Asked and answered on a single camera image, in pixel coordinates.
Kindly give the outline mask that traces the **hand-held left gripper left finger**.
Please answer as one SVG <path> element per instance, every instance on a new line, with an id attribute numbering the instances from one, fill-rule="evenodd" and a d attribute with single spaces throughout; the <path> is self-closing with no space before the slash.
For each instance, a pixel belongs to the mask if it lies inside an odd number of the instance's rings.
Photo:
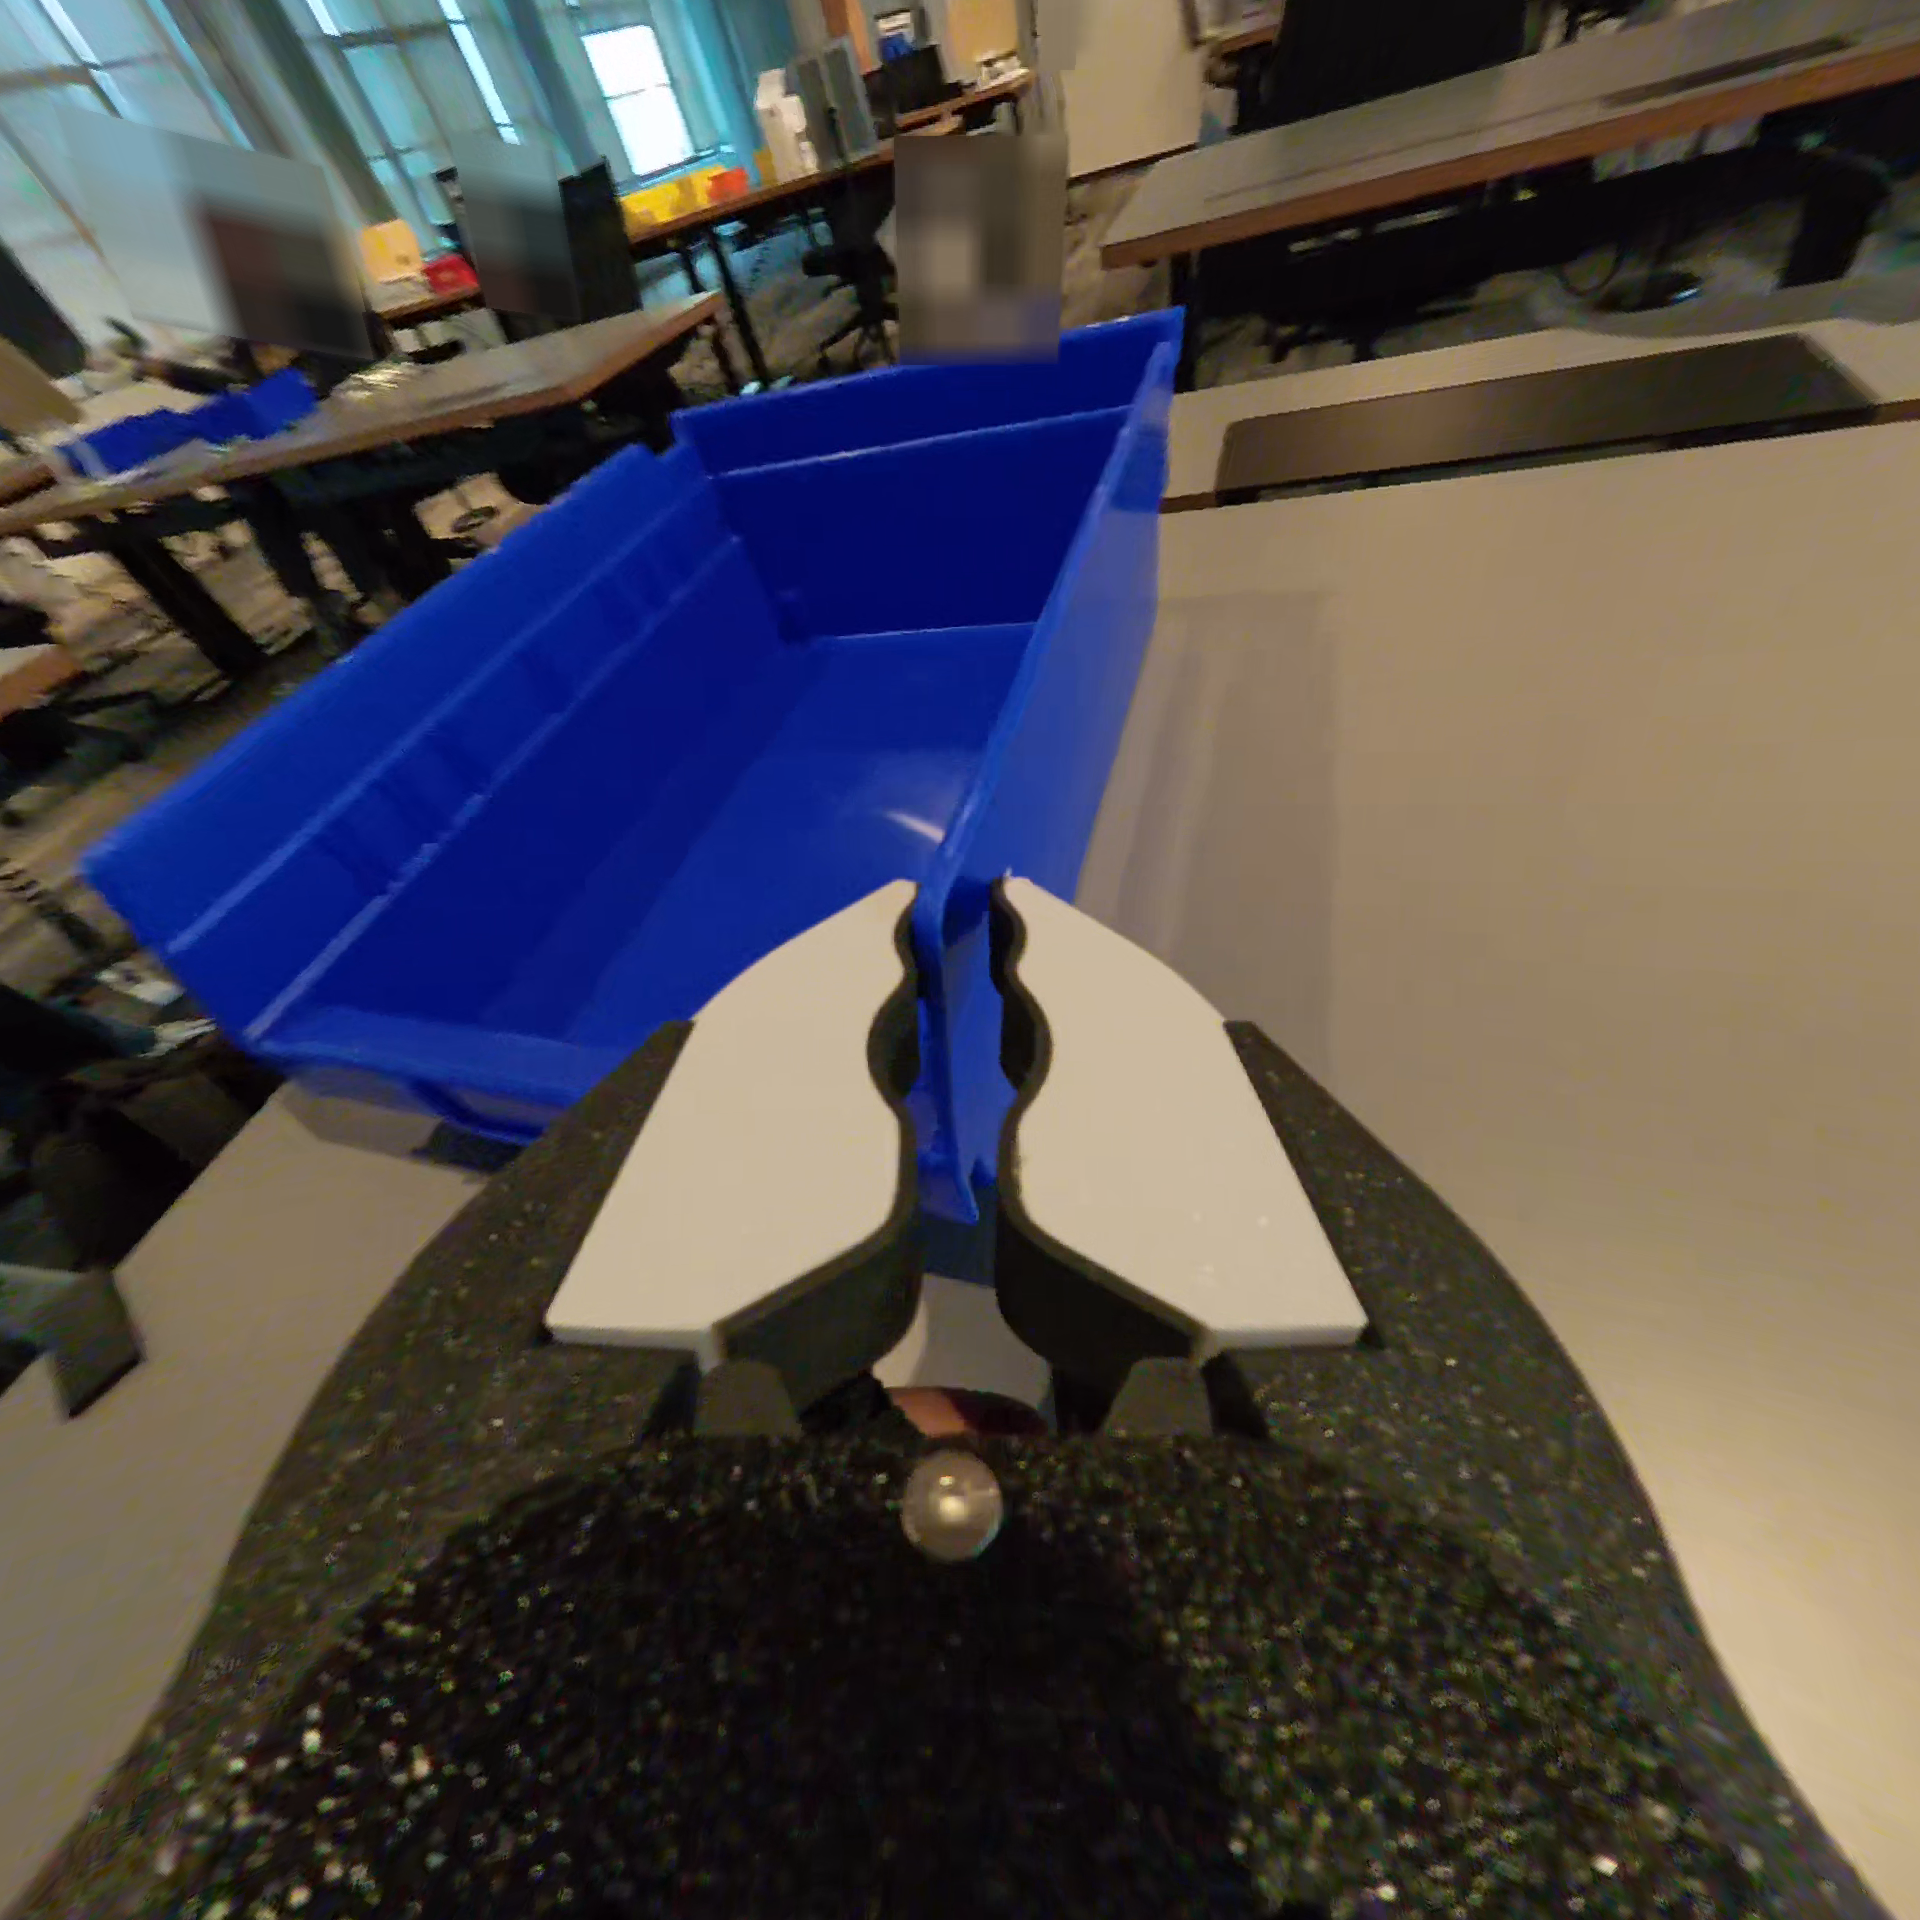
<path id="1" fill-rule="evenodd" d="M 543 1330 L 756 1365 L 797 1414 L 844 1391 L 923 1292 L 916 886 L 896 877 L 748 964 L 667 1075 Z"/>

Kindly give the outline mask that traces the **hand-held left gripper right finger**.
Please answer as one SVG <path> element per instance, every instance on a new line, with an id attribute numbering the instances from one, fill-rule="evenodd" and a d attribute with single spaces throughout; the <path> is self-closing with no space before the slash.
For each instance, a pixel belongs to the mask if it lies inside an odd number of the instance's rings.
<path id="1" fill-rule="evenodd" d="M 1362 1351 L 1371 1313 L 1246 1056 L 1260 1031 L 1027 876 L 994 883 L 990 961 L 993 1290 L 1046 1425 L 1103 1428 L 1136 1377 L 1229 1425 L 1251 1372 Z"/>

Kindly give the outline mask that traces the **blue plastic bin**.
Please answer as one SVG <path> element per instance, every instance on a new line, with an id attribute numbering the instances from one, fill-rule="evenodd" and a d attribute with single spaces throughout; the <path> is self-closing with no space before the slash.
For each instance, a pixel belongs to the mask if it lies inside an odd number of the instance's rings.
<path id="1" fill-rule="evenodd" d="M 322 404 L 300 368 L 283 368 L 252 386 L 204 395 L 186 408 L 149 408 L 83 427 L 55 443 L 60 467 L 97 480 L 150 467 L 193 446 L 260 441 L 299 426 Z"/>
<path id="2" fill-rule="evenodd" d="M 1159 611 L 1176 308 L 681 411 L 113 827 L 85 873 L 316 1091 L 541 1140 L 914 889 L 924 1210 L 1013 1100 L 990 898 L 1073 899 Z"/>

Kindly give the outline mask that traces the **wooden office desk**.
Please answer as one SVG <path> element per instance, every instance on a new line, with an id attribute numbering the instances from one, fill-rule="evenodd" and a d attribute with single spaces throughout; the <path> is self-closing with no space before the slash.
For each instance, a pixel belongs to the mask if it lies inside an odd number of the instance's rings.
<path id="1" fill-rule="evenodd" d="M 421 498 L 502 464 L 584 457 L 607 429 L 612 382 L 667 376 L 698 331 L 726 334 L 714 292 L 565 327 L 408 372 L 380 391 L 336 391 L 288 429 L 225 449 L 185 449 L 152 473 L 69 483 L 6 505 L 5 537 L 79 526 L 72 547 L 108 555 L 229 684 L 266 652 L 169 547 L 230 521 L 290 537 L 316 512 L 408 492 Z"/>
<path id="2" fill-rule="evenodd" d="M 1874 160 L 1706 138 L 1917 83 L 1917 4 L 1724 4 L 1560 44 L 1157 162 L 1101 241 L 1166 267 L 1190 380 L 1205 317 L 1284 348 L 1380 336 L 1489 277 L 1795 204 L 1779 288 L 1842 280 L 1888 200 Z"/>

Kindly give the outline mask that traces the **yellow storage bins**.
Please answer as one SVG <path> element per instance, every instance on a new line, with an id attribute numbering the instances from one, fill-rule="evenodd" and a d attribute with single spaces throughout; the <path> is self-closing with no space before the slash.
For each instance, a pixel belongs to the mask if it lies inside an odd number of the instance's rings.
<path id="1" fill-rule="evenodd" d="M 745 198 L 754 186 L 751 167 L 708 162 L 627 190 L 619 196 L 627 238 L 635 241 L 659 227 L 693 220 L 714 205 Z"/>

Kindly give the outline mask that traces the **white boxes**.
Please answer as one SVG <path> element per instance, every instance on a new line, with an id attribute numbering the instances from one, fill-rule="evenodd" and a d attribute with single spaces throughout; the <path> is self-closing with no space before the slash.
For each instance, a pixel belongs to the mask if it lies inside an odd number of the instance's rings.
<path id="1" fill-rule="evenodd" d="M 754 107 L 773 179 L 780 183 L 840 172 L 884 144 L 851 35 L 763 70 Z"/>

